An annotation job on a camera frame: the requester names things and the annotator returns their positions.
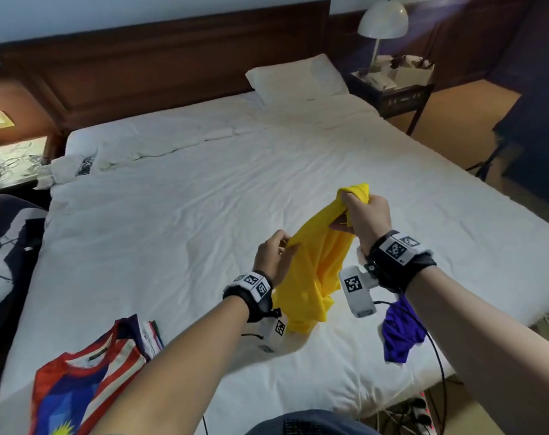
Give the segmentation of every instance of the power strip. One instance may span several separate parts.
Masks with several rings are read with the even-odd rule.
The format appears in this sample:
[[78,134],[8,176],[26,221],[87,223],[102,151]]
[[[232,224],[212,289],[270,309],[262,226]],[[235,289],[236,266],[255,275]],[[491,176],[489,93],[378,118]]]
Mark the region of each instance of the power strip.
[[417,425],[417,433],[421,435],[438,435],[436,428],[433,427],[432,415],[428,407],[428,400],[423,392],[411,397],[408,401],[411,406],[411,413]]

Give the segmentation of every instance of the wooden headboard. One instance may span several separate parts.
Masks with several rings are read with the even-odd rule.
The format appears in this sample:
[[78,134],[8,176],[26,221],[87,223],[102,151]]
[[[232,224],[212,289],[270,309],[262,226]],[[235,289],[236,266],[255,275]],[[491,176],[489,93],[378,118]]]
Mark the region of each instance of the wooden headboard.
[[0,44],[63,133],[244,93],[253,67],[323,52],[329,0]]

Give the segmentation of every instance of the white bed sheet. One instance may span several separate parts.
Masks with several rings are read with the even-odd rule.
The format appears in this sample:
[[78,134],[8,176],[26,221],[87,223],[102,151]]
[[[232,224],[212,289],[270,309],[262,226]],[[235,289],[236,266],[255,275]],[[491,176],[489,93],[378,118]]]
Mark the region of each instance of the white bed sheet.
[[[227,119],[230,136],[111,162],[53,188],[3,374],[0,434],[27,431],[34,373],[47,361],[82,349],[133,313],[156,320],[168,342],[219,302],[258,243],[281,227],[296,232],[338,188],[359,182],[386,196],[393,225],[429,244],[440,267],[468,289],[525,324],[549,311],[549,225],[366,103],[345,95],[264,111],[232,97],[211,106],[239,113]],[[145,145],[158,140],[133,135]],[[112,130],[99,150],[136,149],[127,137]],[[355,247],[346,266],[357,261]],[[382,288],[372,296],[394,300]],[[294,351],[272,358],[242,339],[206,413],[211,435],[240,435],[307,408],[370,415],[440,379],[429,342],[413,348],[405,365],[384,361],[378,327],[385,308],[355,319],[341,291],[333,298],[328,322]],[[447,362],[445,370],[452,372]]]

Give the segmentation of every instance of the lamp stand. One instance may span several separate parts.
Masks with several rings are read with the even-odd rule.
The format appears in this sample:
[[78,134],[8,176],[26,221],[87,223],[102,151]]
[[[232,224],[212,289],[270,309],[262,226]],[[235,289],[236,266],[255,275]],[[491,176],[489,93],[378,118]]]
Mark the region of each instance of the lamp stand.
[[380,39],[375,40],[375,47],[373,47],[373,57],[371,58],[371,64],[369,64],[368,73],[371,73],[371,69],[375,64],[375,60],[377,59],[377,51],[380,49],[380,41]]

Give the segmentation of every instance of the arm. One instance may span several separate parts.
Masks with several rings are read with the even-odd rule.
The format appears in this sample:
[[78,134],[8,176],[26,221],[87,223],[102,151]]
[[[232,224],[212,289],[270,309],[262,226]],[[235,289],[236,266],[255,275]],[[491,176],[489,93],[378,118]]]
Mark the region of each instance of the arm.
[[[278,285],[297,248],[278,231],[261,244],[254,270]],[[91,435],[193,434],[235,352],[249,319],[245,302],[230,296],[172,340],[113,403]]]
[[[389,205],[343,195],[366,255],[389,232]],[[344,225],[333,228],[346,230]],[[467,389],[506,434],[549,433],[549,342],[466,290],[437,267],[406,296]]]

